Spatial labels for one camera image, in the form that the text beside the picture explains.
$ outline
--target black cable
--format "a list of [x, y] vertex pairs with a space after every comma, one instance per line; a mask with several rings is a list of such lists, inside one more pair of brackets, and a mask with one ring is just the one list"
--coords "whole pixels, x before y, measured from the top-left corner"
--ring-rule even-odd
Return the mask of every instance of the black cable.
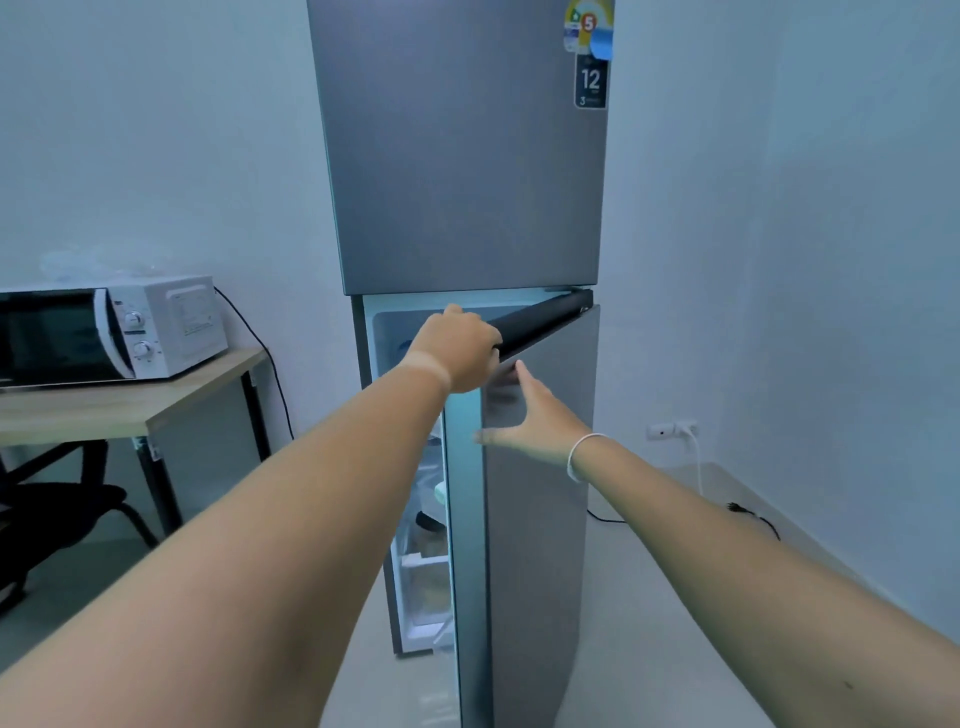
[[593, 511], [591, 511], [589, 508], [587, 509], [587, 512], [588, 512], [591, 516], [593, 516], [595, 519], [597, 519], [598, 521], [600, 521], [601, 523], [626, 523], [626, 521], [616, 521], [616, 520], [614, 520], [614, 519], [602, 519], [602, 518], [600, 518], [599, 516], [597, 516], [595, 513], [593, 513]]
[[744, 507], [743, 507], [742, 505], [740, 505], [739, 503], [727, 503], [727, 510], [728, 510], [728, 511], [732, 511], [733, 513], [748, 513], [748, 514], [750, 514], [751, 516], [753, 516], [755, 519], [760, 519], [761, 521], [763, 521], [764, 523], [766, 523], [767, 525], [770, 526], [770, 528], [771, 528], [771, 529], [773, 530], [773, 532], [774, 532], [774, 536], [777, 537], [777, 540], [778, 540], [778, 541], [782, 541], [782, 540], [783, 540], [783, 539], [780, 537], [780, 532], [777, 530], [777, 527], [776, 527], [776, 526], [774, 526], [772, 523], [770, 523], [769, 521], [767, 521], [767, 520], [766, 520], [765, 518], [763, 518], [762, 516], [758, 516], [756, 513], [754, 513], [754, 511], [750, 510], [749, 508], [744, 508]]
[[267, 348], [267, 345], [263, 343], [263, 339], [256, 335], [256, 331], [253, 330], [253, 327], [247, 323], [247, 319], [243, 317], [243, 314], [240, 313], [240, 310], [233, 305], [233, 301], [227, 298], [227, 294], [221, 291], [217, 286], [213, 286], [220, 297], [229, 303], [230, 308], [233, 309], [233, 313], [240, 317], [240, 321], [243, 322], [243, 325], [247, 327], [247, 331], [253, 334], [253, 338], [256, 339], [256, 343], [263, 347], [263, 351], [267, 353], [267, 358], [270, 359], [270, 366], [274, 369], [274, 381], [276, 382], [276, 390], [280, 393], [280, 401], [283, 402], [283, 414], [287, 418], [287, 432], [290, 433], [290, 439], [296, 440], [297, 437], [294, 435], [294, 427], [290, 424], [290, 408], [287, 407], [287, 398], [283, 396], [283, 387], [280, 385], [280, 377], [276, 373], [276, 362], [274, 361], [274, 355], [270, 353], [270, 349]]

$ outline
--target microwave handle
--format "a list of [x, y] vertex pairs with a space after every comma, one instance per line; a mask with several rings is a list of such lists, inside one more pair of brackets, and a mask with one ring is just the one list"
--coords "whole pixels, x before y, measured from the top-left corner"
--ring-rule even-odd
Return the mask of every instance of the microwave handle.
[[124, 379], [133, 379], [133, 370], [127, 366], [116, 345], [110, 336], [110, 311], [107, 303], [107, 289], [97, 288], [93, 292], [93, 320], [97, 325], [97, 335], [100, 337], [100, 346], [107, 353], [110, 364], [117, 374]]

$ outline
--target white bracelet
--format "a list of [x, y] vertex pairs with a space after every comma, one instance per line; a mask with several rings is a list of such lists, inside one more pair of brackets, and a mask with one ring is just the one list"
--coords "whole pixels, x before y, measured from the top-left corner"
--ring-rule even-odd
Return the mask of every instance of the white bracelet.
[[437, 361], [437, 358], [433, 354], [427, 352], [407, 352], [406, 355], [400, 359], [400, 363], [397, 364], [397, 366], [412, 367], [413, 369], [420, 369], [424, 372], [432, 372], [444, 384], [447, 393], [453, 389], [453, 377], [450, 376], [450, 372], [446, 370], [443, 364]]
[[573, 447], [570, 448], [570, 454], [566, 457], [566, 474], [569, 475], [570, 480], [575, 483], [582, 483], [584, 481], [577, 477], [577, 474], [573, 471], [573, 453], [577, 451], [580, 443], [590, 437], [607, 437], [607, 435], [603, 434], [602, 432], [591, 432], [589, 435], [584, 435], [582, 438], [577, 440], [577, 442], [573, 444]]

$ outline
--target microwave knob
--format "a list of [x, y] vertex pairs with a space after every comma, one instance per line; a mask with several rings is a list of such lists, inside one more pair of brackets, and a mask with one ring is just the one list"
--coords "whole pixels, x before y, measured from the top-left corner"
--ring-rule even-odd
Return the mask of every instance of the microwave knob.
[[154, 355], [154, 348], [150, 346], [149, 341], [138, 341], [133, 345], [133, 357], [137, 359], [149, 359]]

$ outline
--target person's right arm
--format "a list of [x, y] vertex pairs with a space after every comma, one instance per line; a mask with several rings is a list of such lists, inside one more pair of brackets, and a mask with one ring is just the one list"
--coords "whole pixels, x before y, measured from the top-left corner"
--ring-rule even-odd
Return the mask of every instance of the person's right arm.
[[[562, 465], [590, 430], [521, 362], [522, 425], [486, 445]], [[960, 648], [606, 437], [576, 449], [757, 703], [785, 726], [960, 726]]]

